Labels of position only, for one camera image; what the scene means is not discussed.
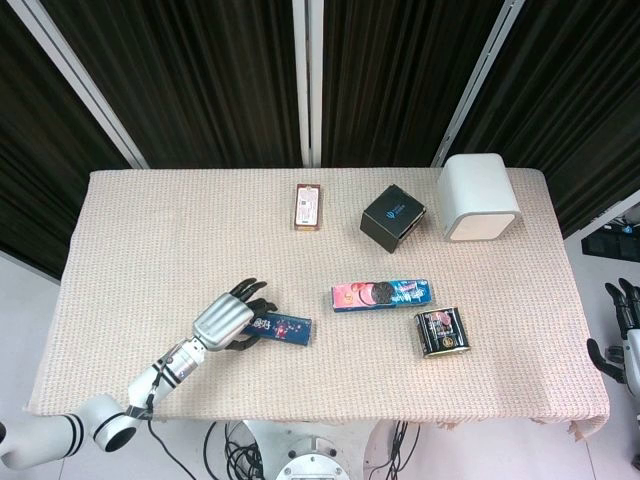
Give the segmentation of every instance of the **white floor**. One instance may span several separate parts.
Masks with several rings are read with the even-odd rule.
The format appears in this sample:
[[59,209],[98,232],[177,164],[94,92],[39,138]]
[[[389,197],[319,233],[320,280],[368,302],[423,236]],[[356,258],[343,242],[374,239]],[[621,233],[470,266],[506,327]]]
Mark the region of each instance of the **white floor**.
[[[611,302],[602,285],[625,276],[640,284],[640,264],[586,257],[579,245],[567,245],[592,336],[601,345],[619,337]],[[33,378],[55,307],[58,286],[0,257],[0,364],[5,372],[0,391],[0,420],[24,416]],[[636,479],[629,461],[640,453],[635,410],[624,387],[608,381],[611,420],[587,443],[574,442],[566,425],[537,425],[529,420],[496,420],[461,425],[453,431],[423,426],[416,453],[400,478],[439,479]],[[156,431],[198,479],[209,478],[202,463],[202,442],[208,424],[172,421]],[[391,425],[376,429],[367,462],[386,461]],[[209,443],[214,472],[221,479],[221,429]],[[411,440],[414,430],[408,435]],[[411,441],[405,442],[410,448]],[[120,451],[105,454],[87,445],[73,458],[23,472],[0,465],[0,479],[79,480],[113,478],[187,478],[161,451],[146,430]],[[374,479],[384,478],[376,472]]]

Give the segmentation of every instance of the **table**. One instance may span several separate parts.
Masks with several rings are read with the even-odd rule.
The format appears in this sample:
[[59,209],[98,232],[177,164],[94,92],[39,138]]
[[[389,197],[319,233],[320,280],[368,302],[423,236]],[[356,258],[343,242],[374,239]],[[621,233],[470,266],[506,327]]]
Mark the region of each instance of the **table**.
[[[447,243],[438,169],[128,170],[91,175],[28,410],[72,411],[126,389],[241,279],[313,319],[309,347],[261,341],[207,362],[160,417],[455,424],[490,417],[598,429],[609,404],[543,175],[512,169],[523,219],[492,242]],[[293,229],[295,185],[320,183],[317,232]],[[359,230],[389,184],[427,217],[389,254]],[[424,308],[334,313],[332,285],[427,278],[460,308],[471,350],[423,359]]]

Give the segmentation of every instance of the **knitted tablecloth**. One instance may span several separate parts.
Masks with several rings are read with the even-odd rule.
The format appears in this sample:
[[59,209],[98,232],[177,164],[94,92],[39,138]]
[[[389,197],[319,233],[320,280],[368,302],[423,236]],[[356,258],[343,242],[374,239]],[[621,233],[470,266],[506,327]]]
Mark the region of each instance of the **knitted tablecloth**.
[[[522,210],[491,242],[447,243],[437,169],[95,172],[71,242],[28,410],[73,411],[128,384],[221,293],[255,276],[285,314],[311,318],[310,346],[263,340],[208,354],[161,417],[453,424],[490,417],[608,418],[587,356],[584,313],[543,175],[513,169]],[[293,229],[295,186],[323,188],[322,226]],[[389,254],[359,229],[396,183],[427,216]],[[423,359],[413,316],[429,307],[334,313],[331,287],[426,278],[435,306],[457,306],[471,344]]]

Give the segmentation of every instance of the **small package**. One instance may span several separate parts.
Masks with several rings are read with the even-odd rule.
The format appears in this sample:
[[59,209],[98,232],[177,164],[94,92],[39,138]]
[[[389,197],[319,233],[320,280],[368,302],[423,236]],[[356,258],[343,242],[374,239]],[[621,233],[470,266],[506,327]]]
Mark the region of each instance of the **small package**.
[[265,313],[251,320],[242,333],[307,346],[311,337],[311,320],[281,313]]
[[318,230],[320,228],[320,201],[320,185],[298,184],[293,228],[296,230]]
[[425,213],[424,205],[397,185],[391,185],[364,211],[360,230],[393,253]]
[[471,348],[457,307],[419,313],[414,317],[423,357],[463,352]]
[[431,302],[431,289],[426,280],[345,283],[333,287],[331,293],[335,312],[409,307]]

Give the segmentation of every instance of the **tin can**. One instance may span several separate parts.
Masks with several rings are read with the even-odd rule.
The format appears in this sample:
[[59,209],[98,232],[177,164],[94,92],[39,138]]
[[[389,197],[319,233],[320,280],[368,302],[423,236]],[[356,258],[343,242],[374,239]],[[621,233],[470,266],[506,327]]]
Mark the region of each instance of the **tin can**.
[[414,317],[423,357],[463,352],[470,345],[458,307],[440,308]]

